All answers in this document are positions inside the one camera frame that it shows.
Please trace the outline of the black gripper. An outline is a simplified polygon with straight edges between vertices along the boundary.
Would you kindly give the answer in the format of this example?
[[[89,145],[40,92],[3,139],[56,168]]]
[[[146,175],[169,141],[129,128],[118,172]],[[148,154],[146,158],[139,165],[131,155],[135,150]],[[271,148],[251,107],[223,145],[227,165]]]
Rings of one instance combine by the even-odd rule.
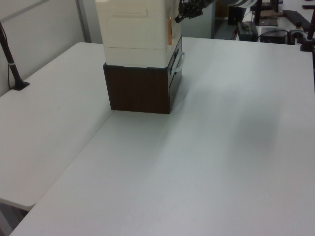
[[[203,0],[181,0],[179,2],[179,15],[175,17],[175,22],[180,23],[184,18],[195,18],[203,14]]]

